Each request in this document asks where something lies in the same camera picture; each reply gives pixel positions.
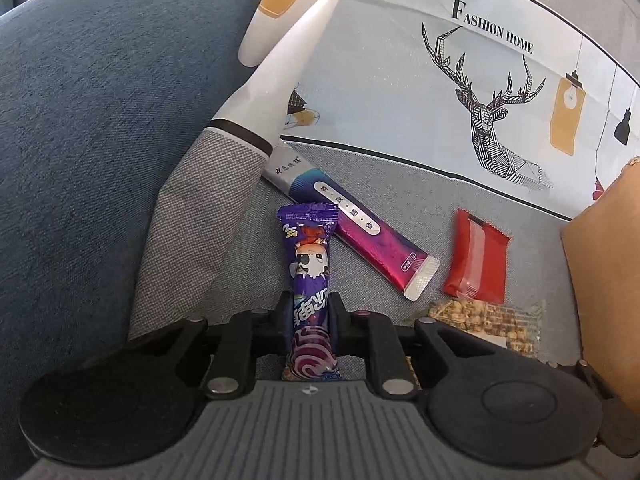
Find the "purple cartoon snack packet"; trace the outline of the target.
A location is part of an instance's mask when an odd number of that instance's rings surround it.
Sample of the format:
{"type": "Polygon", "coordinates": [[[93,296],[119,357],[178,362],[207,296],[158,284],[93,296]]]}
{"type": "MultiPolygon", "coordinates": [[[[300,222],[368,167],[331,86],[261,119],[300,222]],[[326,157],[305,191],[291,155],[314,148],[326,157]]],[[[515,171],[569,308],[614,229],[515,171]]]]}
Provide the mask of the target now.
{"type": "Polygon", "coordinates": [[[291,204],[278,210],[293,305],[283,378],[333,382],[341,378],[329,320],[330,239],[337,227],[333,204],[291,204]]]}

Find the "clear peanut bag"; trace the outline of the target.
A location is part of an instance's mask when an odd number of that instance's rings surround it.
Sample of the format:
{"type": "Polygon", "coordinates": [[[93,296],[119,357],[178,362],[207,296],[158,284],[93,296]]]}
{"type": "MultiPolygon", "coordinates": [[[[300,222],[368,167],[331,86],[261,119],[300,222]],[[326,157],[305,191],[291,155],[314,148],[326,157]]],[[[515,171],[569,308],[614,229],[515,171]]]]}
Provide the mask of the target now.
{"type": "Polygon", "coordinates": [[[410,314],[400,325],[413,326],[420,318],[434,318],[521,356],[537,359],[545,308],[544,300],[521,309],[478,299],[448,298],[431,302],[427,309],[410,314]]]}

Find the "purple gradient stick packet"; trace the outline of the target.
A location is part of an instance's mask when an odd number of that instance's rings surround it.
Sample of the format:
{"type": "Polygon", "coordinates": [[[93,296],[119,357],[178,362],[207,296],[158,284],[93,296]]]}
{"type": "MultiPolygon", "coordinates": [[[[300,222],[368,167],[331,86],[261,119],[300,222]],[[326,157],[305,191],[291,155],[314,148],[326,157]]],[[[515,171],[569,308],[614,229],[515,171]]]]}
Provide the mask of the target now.
{"type": "Polygon", "coordinates": [[[264,178],[295,203],[336,206],[335,234],[408,300],[418,300],[434,278],[437,258],[378,218],[288,144],[273,149],[264,178]]]}

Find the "small red snack packet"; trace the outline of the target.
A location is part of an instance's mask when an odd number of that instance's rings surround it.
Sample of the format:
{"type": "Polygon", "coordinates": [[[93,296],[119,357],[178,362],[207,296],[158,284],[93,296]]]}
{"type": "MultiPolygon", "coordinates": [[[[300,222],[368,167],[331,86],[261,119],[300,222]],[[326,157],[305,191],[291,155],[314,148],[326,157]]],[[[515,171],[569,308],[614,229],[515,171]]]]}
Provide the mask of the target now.
{"type": "Polygon", "coordinates": [[[456,213],[454,230],[454,253],[442,292],[504,304],[510,237],[464,209],[456,213]]]}

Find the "cardboard box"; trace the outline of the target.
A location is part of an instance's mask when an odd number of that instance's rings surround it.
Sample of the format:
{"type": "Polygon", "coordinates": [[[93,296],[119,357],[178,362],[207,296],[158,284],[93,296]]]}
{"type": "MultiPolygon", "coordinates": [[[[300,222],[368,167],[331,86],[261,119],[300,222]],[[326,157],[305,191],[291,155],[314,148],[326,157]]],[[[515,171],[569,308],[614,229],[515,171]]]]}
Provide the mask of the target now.
{"type": "Polygon", "coordinates": [[[584,359],[639,411],[639,159],[562,231],[584,359]]]}

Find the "deer print sofa cover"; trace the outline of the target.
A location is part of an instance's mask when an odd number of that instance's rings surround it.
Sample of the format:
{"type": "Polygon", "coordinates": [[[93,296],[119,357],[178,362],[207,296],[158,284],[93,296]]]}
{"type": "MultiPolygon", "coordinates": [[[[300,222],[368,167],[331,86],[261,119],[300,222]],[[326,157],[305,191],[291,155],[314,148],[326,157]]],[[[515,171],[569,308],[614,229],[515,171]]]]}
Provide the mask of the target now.
{"type": "Polygon", "coordinates": [[[157,195],[131,337],[288,287],[294,202],[264,178],[285,143],[439,260],[410,301],[335,234],[350,310],[400,323],[444,299],[464,209],[510,237],[504,304],[546,302],[544,356],[584,357],[561,233],[639,155],[635,76],[534,0],[259,0],[241,40],[250,78],[157,195]]]}

